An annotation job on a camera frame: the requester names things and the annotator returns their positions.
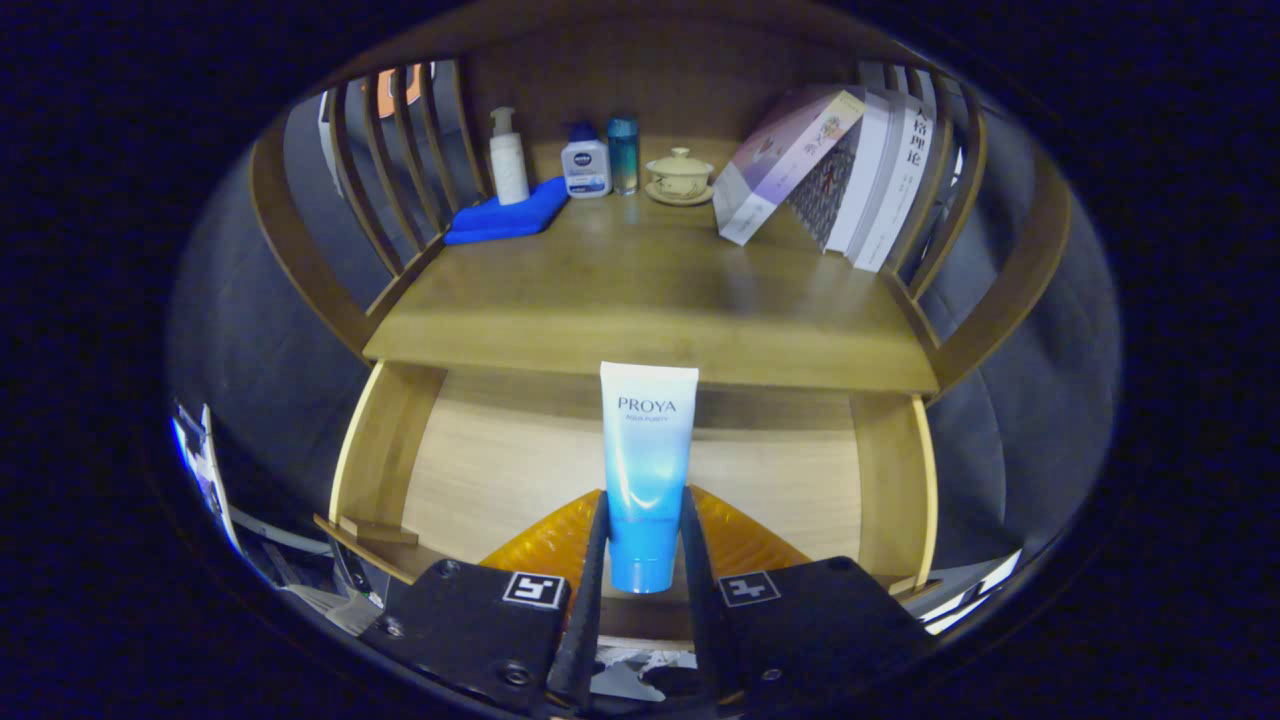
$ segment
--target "lotion bottle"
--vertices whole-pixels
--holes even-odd
[[[561,150],[564,190],[570,197],[603,197],[613,188],[609,179],[609,146],[595,137],[589,122],[573,126],[568,145]]]
[[[525,151],[520,147],[520,135],[511,132],[515,108],[498,108],[493,117],[493,137],[489,138],[489,159],[493,161],[493,184],[499,205],[513,205],[529,200],[529,178],[525,177]]]

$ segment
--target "book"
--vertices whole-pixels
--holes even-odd
[[[897,234],[911,210],[915,192],[924,177],[925,159],[933,141],[936,113],[920,100],[893,91],[876,91],[890,99],[893,108],[886,151],[892,152],[879,169],[877,187],[869,200],[874,213],[864,213],[867,231],[855,233],[847,258],[855,268],[879,272],[897,242]]]
[[[712,186],[721,237],[745,245],[865,108],[847,90],[831,86],[786,94]]]
[[[845,133],[787,197],[818,250],[847,252],[859,237],[881,165],[892,111],[888,99],[865,87],[847,91],[863,101],[861,120]]]

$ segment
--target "wooden chair back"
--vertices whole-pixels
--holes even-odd
[[[411,188],[396,182],[397,165],[387,142],[387,129],[379,113],[378,92],[369,90],[364,92],[362,115],[378,182],[388,199],[398,229],[411,242],[415,252],[407,261],[401,259],[387,228],[378,218],[365,186],[365,178],[361,177],[356,165],[346,113],[349,82],[342,81],[329,88],[333,97],[328,108],[328,127],[334,149],[338,181],[365,238],[390,274],[388,284],[369,307],[361,307],[351,292],[338,281],[337,274],[306,229],[297,204],[289,192],[284,168],[284,128],[288,113],[279,115],[262,133],[255,143],[250,159],[250,193],[253,209],[257,213],[262,234],[280,263],[280,268],[338,340],[366,364],[369,360],[364,356],[365,343],[369,342],[374,329],[378,328],[387,311],[410,283],[439,255],[444,246],[443,236],[448,232],[453,215],[462,209],[463,204],[458,178],[454,177],[454,169],[445,159],[440,118],[435,104],[436,88],[429,65],[397,67],[389,70],[394,126],[399,136],[399,145],[404,149],[403,163],[408,165],[408,173],[412,178]],[[457,68],[453,70],[451,87],[443,90],[461,97],[462,78]],[[366,88],[379,87],[379,72],[371,72],[365,76]],[[425,86],[420,100],[413,104],[419,108],[416,119],[407,100],[407,76],[419,77]],[[458,113],[462,114],[460,126],[467,156],[467,169],[479,191],[476,202],[480,202],[488,197],[488,190],[471,142],[465,105],[457,102],[457,108]],[[435,169],[434,177],[439,178],[443,204],[438,201],[440,193],[435,192],[430,181],[431,176],[425,170],[422,152],[417,142],[419,133],[422,133],[421,136],[428,141],[429,158],[426,160]],[[426,217],[430,224],[428,232],[424,232],[424,228],[420,228],[415,222],[412,202],[417,202]]]

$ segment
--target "blue towel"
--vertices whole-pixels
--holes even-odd
[[[481,205],[458,210],[453,227],[444,233],[444,245],[463,245],[504,237],[538,234],[568,200],[564,178],[552,178],[538,186],[529,200],[499,205],[490,197]]]

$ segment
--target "wooden tabletop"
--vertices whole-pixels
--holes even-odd
[[[739,247],[710,204],[570,200],[540,234],[447,247],[365,355],[595,375],[696,366],[710,384],[937,391],[884,281],[822,255],[788,208]]]

